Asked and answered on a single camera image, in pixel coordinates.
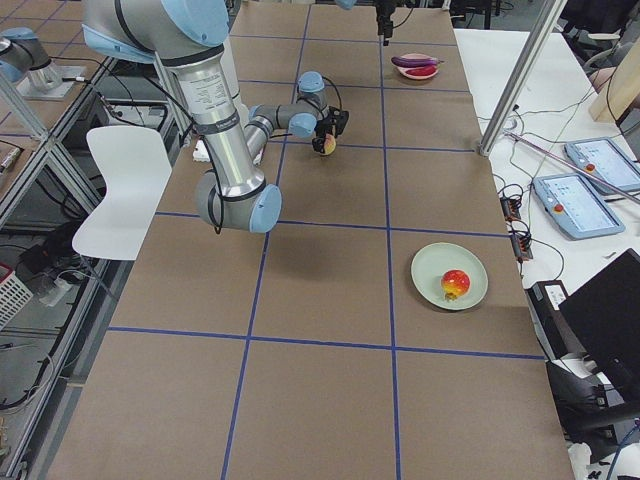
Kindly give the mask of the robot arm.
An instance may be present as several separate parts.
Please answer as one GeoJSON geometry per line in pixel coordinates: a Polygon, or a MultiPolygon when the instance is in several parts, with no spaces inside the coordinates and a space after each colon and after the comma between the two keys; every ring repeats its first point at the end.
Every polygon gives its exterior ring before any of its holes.
{"type": "Polygon", "coordinates": [[[266,233],[276,225],[281,192],[254,163],[275,131],[309,138],[329,155],[347,125],[348,111],[328,104],[327,80],[316,71],[300,76],[294,103],[256,106],[243,123],[223,68],[229,17],[222,1],[87,1],[83,33],[103,55],[160,61],[175,75],[180,106],[212,164],[197,186],[197,209],[216,229],[266,233]]]}
{"type": "MultiPolygon", "coordinates": [[[[356,0],[335,0],[334,3],[343,10],[351,10],[357,3],[356,0]]],[[[388,46],[393,37],[394,23],[392,16],[398,6],[395,0],[373,0],[375,8],[375,18],[377,24],[377,35],[383,46],[388,46]]]]}

